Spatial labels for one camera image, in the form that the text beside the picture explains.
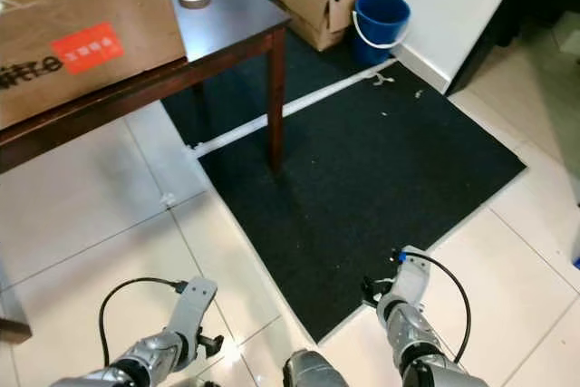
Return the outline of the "silver right robot leg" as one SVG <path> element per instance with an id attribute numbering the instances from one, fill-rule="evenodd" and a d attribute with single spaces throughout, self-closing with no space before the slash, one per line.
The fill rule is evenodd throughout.
<path id="1" fill-rule="evenodd" d="M 299 349 L 283 366 L 283 387 L 351 387 L 318 351 Z"/>

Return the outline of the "black floor mat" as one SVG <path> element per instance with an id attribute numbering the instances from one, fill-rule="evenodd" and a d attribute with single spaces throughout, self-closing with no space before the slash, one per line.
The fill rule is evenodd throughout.
<path id="1" fill-rule="evenodd" d="M 285 117 L 281 171 L 265 130 L 200 166 L 305 330 L 323 340 L 384 278 L 399 247 L 427 249 L 525 164 L 400 64 Z"/>

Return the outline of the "brown wooden furniture piece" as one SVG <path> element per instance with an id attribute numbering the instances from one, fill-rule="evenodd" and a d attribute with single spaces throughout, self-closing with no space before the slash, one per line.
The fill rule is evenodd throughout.
<path id="1" fill-rule="evenodd" d="M 33 329 L 13 288 L 0 289 L 0 341 L 5 344 L 24 344 L 33 337 Z"/>

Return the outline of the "blue plastic bucket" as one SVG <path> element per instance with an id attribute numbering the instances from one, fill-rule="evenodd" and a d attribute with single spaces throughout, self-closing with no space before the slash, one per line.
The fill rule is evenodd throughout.
<path id="1" fill-rule="evenodd" d="M 411 8 L 405 0 L 356 0 L 353 2 L 353 59 L 377 65 L 389 59 L 405 38 Z"/>

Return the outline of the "dark wooden table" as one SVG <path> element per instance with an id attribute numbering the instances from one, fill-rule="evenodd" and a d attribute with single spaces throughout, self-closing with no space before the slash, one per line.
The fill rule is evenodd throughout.
<path id="1" fill-rule="evenodd" d="M 178 7 L 186 60 L 171 61 L 84 94 L 61 108 L 0 131 L 6 172 L 151 102 L 211 79 L 250 57 L 266 57 L 266 131 L 273 173 L 281 170 L 285 129 L 285 35 L 289 17 L 269 0 L 208 0 L 200 10 Z"/>

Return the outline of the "large cardboard box red label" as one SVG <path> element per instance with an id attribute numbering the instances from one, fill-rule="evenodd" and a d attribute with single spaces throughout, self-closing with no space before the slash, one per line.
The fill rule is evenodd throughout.
<path id="1" fill-rule="evenodd" d="M 1 129 L 186 56 L 171 0 L 1 2 Z"/>

